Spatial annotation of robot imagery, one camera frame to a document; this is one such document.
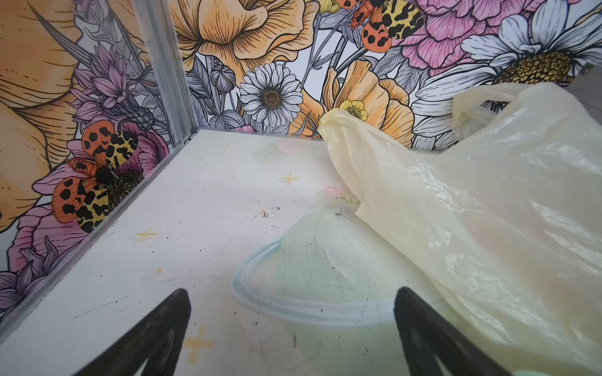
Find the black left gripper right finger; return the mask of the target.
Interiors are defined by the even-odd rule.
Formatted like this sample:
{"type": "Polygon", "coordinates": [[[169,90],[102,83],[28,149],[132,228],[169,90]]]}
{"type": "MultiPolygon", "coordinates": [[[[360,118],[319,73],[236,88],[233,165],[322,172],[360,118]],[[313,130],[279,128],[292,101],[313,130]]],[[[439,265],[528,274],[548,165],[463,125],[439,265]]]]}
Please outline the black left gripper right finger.
{"type": "Polygon", "coordinates": [[[398,290],[393,307],[411,375],[508,375],[411,288],[398,290]]]}

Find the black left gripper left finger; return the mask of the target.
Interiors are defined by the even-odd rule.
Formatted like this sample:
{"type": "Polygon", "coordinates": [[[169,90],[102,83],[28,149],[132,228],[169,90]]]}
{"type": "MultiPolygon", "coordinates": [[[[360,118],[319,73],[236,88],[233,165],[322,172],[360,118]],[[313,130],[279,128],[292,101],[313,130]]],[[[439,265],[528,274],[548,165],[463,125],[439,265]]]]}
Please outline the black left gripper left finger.
{"type": "Polygon", "coordinates": [[[179,288],[77,375],[173,375],[191,317],[179,288]]]}

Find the cream translucent plastic bag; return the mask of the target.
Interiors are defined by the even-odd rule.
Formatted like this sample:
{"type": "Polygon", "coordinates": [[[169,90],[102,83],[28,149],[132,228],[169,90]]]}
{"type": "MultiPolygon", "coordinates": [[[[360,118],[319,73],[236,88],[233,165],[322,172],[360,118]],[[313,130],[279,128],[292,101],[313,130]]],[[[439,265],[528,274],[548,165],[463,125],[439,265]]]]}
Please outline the cream translucent plastic bag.
{"type": "Polygon", "coordinates": [[[319,133],[357,216],[508,368],[601,373],[601,127],[553,83],[453,98],[460,141],[409,150],[346,111],[319,133]]]}

